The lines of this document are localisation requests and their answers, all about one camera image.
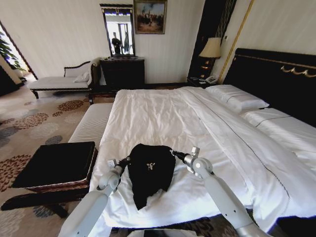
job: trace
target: white pillow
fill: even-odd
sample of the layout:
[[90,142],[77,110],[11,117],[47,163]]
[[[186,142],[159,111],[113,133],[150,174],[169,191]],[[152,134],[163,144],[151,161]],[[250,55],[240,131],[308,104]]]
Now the white pillow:
[[248,112],[242,117],[316,171],[316,128],[273,108]]
[[257,110],[269,106],[262,99],[232,85],[214,85],[206,88],[206,90],[238,114],[242,113],[242,111]]
[[90,79],[89,72],[85,72],[77,76],[76,79],[74,79],[74,82],[86,82],[86,81],[89,81],[89,79]]

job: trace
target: chaise lounge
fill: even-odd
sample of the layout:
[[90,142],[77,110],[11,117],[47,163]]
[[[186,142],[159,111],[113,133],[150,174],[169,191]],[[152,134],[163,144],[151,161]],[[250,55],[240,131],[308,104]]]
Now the chaise lounge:
[[[75,67],[65,67],[63,77],[46,77],[41,78],[27,87],[33,92],[38,99],[38,91],[89,91],[91,92],[94,86],[99,83],[101,76],[100,59],[84,62]],[[74,82],[74,80],[88,72],[88,81]]]

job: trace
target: lampshade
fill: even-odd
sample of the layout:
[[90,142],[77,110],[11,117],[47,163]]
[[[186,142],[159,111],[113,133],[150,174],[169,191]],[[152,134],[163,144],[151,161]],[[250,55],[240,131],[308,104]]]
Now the lampshade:
[[221,38],[208,38],[206,46],[199,56],[204,58],[219,58],[221,56],[220,47]]

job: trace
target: black headboard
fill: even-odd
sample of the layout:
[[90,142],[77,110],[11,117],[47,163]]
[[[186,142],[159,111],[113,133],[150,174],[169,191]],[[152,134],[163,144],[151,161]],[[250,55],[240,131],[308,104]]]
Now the black headboard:
[[238,48],[224,84],[316,127],[316,55]]

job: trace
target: telephone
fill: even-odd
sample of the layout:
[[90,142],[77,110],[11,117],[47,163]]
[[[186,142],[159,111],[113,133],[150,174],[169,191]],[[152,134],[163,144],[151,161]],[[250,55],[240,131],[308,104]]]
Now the telephone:
[[214,78],[214,76],[209,76],[208,78],[205,79],[205,81],[209,84],[215,84],[217,82],[217,79]]

